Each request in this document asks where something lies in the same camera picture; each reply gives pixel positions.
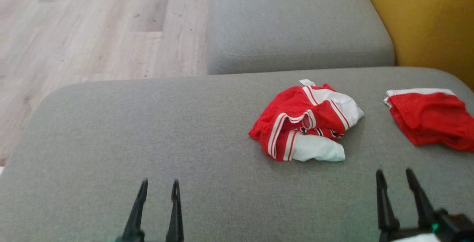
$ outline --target white trim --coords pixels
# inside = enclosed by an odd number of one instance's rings
[[[397,90],[387,90],[388,97],[395,95],[403,95],[409,93],[418,93],[423,95],[429,95],[434,93],[444,93],[446,95],[455,95],[451,90],[445,88],[410,88],[410,89],[397,89]]]
[[[344,125],[344,129],[347,131],[349,129],[349,126],[347,125],[347,122],[342,116],[342,114],[339,112],[339,109],[337,109],[336,103],[333,100],[330,100],[330,104],[331,104],[332,110],[337,114],[342,124]]]
[[[336,106],[336,109],[338,109],[338,112],[342,115],[342,119],[344,120],[344,122],[347,124],[347,129],[351,128],[352,125],[351,123],[349,122],[349,118],[344,114],[344,111],[342,110],[342,107],[339,107],[337,104],[338,104],[338,101],[335,100],[335,99],[331,99],[331,101],[334,103],[334,106]]]
[[[288,133],[288,138],[286,139],[286,146],[285,146],[285,154],[283,156],[283,161],[289,161],[290,160],[290,152],[291,152],[291,141],[293,140],[293,136],[296,131],[291,130]]]
[[[306,110],[299,117],[289,117],[289,115],[285,112],[279,114],[278,117],[276,117],[275,123],[273,124],[273,128],[271,129],[270,138],[268,139],[268,154],[270,154],[274,159],[276,159],[276,140],[280,135],[281,127],[283,126],[286,119],[289,119],[292,124],[296,124],[297,122],[302,122],[302,120],[306,116],[310,118],[310,114],[313,115],[313,111],[311,111],[310,109]]]
[[[391,108],[391,103],[388,102],[388,97],[386,97],[386,98],[384,99],[384,103],[385,103],[389,108]]]
[[[311,104],[313,104],[313,106],[318,105],[316,100],[314,100],[313,96],[311,95],[311,92],[312,92],[313,89],[309,86],[305,86],[305,87],[303,87],[303,90],[306,93],[306,96],[308,97],[308,100],[311,102]]]
[[[314,98],[315,102],[317,104],[323,103],[325,100],[330,100],[331,98],[336,98],[337,100],[344,99],[344,98],[349,98],[348,95],[332,91],[327,88],[321,88],[321,89],[311,89],[311,97]]]
[[[274,155],[274,147],[272,147],[272,144],[275,140],[276,137],[278,137],[278,134],[280,133],[280,128],[278,128],[278,125],[281,122],[281,119],[287,115],[286,113],[282,112],[281,114],[276,117],[275,123],[273,124],[273,128],[271,129],[271,134],[270,134],[270,139],[268,140],[268,154],[270,154],[274,159],[276,156]]]
[[[312,110],[308,110],[308,118],[311,120],[310,122],[313,123],[309,129],[313,129],[316,127],[316,118],[314,117],[314,113]]]
[[[304,135],[306,135],[306,134],[302,133],[300,131],[295,131],[295,133],[293,134],[293,136],[291,138],[290,154],[288,156],[288,161],[291,161],[293,159],[293,153],[294,153],[294,150],[295,150],[296,137],[297,136],[304,136]]]

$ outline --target white stripe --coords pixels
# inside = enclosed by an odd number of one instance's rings
[[[286,139],[285,155],[283,156],[283,161],[289,161],[290,160],[291,141],[293,139],[293,135],[295,134],[295,132],[296,131],[291,130],[288,133],[288,139]]]
[[[316,120],[314,118],[313,111],[308,109],[305,111],[302,115],[299,117],[289,117],[288,114],[285,112],[282,112],[281,114],[276,117],[275,123],[273,124],[273,129],[271,130],[270,138],[268,139],[268,154],[270,154],[274,159],[276,159],[276,140],[278,139],[278,136],[280,135],[281,127],[283,126],[283,123],[285,122],[286,119],[289,119],[289,121],[292,124],[296,124],[297,122],[303,122],[303,119],[308,116],[310,120],[312,121],[310,125],[316,127]]]
[[[322,88],[322,89],[311,89],[311,97],[315,100],[316,103],[321,104],[325,100],[330,100],[332,98],[335,98],[337,100],[345,100],[345,99],[350,99],[348,95],[339,93],[339,92],[334,92],[330,89],[327,88]]]
[[[274,140],[276,140],[276,138],[278,137],[278,135],[280,134],[280,128],[278,128],[278,124],[280,123],[280,120],[285,116],[287,115],[286,113],[282,112],[281,114],[278,115],[278,117],[276,117],[276,121],[275,123],[273,124],[273,129],[271,130],[271,134],[270,134],[270,139],[268,140],[268,153],[275,159],[276,158],[276,155],[274,154],[274,148],[275,147],[272,147],[271,145],[273,144]]]
[[[316,127],[316,118],[314,117],[314,113],[312,110],[308,110],[307,112],[308,112],[308,117],[311,119],[310,122],[312,123],[310,129],[313,129]]]
[[[344,125],[344,129],[347,131],[349,129],[349,126],[347,126],[347,122],[344,120],[344,117],[342,117],[342,114],[339,112],[339,110],[337,110],[336,103],[334,102],[334,100],[330,100],[330,104],[333,111],[337,114],[339,119],[341,119],[341,122]]]
[[[301,120],[301,125],[302,125],[305,129],[309,129],[310,126],[313,125],[312,119],[311,119],[310,117],[308,117],[308,121],[305,121],[305,119],[303,118],[303,119]]]
[[[306,95],[308,96],[308,100],[311,102],[311,104],[313,104],[313,106],[318,105],[318,103],[311,96],[311,87],[303,87],[303,90],[306,93]]]
[[[352,126],[354,126],[354,125],[351,125],[351,122],[349,121],[349,117],[347,117],[347,115],[344,113],[344,110],[342,109],[342,107],[340,107],[340,106],[338,105],[339,102],[338,102],[337,100],[335,100],[335,99],[331,99],[331,100],[332,100],[332,102],[334,103],[334,105],[336,106],[336,108],[339,109],[339,112],[341,112],[341,115],[342,115],[342,118],[343,118],[344,122],[345,122],[346,124],[348,124],[347,128],[349,129],[349,128],[351,128]]]
[[[451,90],[445,88],[411,88],[411,89],[397,89],[397,90],[387,90],[388,97],[395,95],[403,95],[409,93],[418,93],[423,95],[429,95],[434,93],[444,93],[447,95],[455,95]]]

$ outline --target gray fabric upholstery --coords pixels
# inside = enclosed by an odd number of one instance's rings
[[[346,161],[279,163],[247,135],[268,102],[309,78],[350,95],[365,117],[341,143]],[[413,146],[386,89],[441,87],[474,110],[457,78],[427,68],[358,68],[93,82],[47,97],[0,177],[8,241],[103,241],[119,235],[143,178],[142,227],[164,240],[174,178],[186,241],[377,241],[375,172],[403,226],[416,225],[414,169],[435,207],[474,217],[474,154]]]
[[[394,65],[370,0],[212,0],[208,73]]]

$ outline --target yellow fabric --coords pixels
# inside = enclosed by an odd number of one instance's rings
[[[474,0],[371,0],[398,65],[454,74],[474,90]]]

